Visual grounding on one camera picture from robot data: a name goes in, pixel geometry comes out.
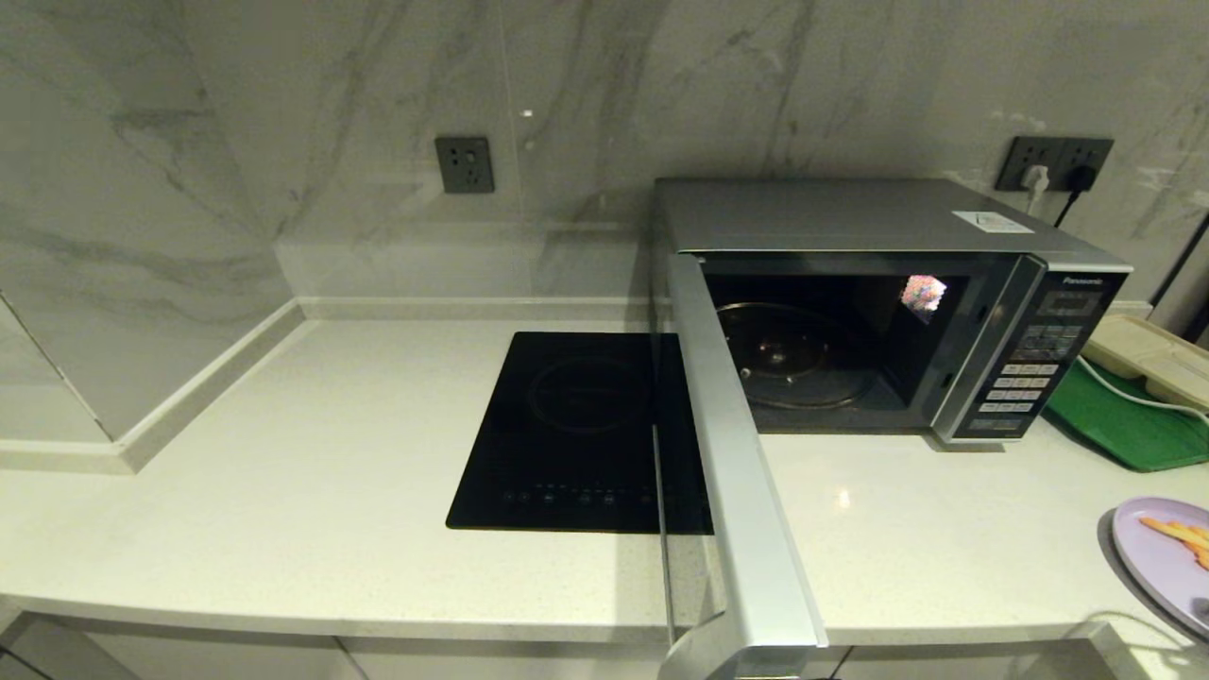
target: electrical outlet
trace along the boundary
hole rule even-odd
[[[1022,185],[1030,166],[1049,168],[1048,191],[1070,191],[1070,172],[1089,166],[1097,173],[1112,149],[1111,139],[1082,137],[1017,137],[995,183],[997,191],[1026,191]]]
[[[436,162],[446,194],[491,194],[491,149],[486,137],[438,137]]]

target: orange food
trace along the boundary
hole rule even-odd
[[[1209,571],[1209,529],[1196,525],[1187,526],[1179,521],[1163,524],[1152,517],[1141,517],[1139,521],[1182,543],[1185,548],[1192,551],[1197,564],[1205,571]]]

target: black induction cooktop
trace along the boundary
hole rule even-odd
[[[712,534],[676,336],[517,333],[445,524],[659,534],[659,479],[667,531]]]

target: kitchen counter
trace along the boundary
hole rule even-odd
[[[624,323],[308,321],[135,477],[0,472],[0,593],[236,630],[665,639],[658,537],[445,528],[522,329]],[[833,644],[1078,636],[1122,678],[1209,676],[1097,540],[1132,496],[1209,506],[1209,466],[1129,473],[1045,422],[983,453],[763,439]]]

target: green cutting board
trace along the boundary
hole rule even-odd
[[[1155,399],[1135,382],[1095,368],[1126,394]],[[1046,414],[1054,425],[1092,442],[1130,469],[1156,472],[1209,461],[1209,427],[1187,415],[1122,399],[1080,363],[1066,373]]]

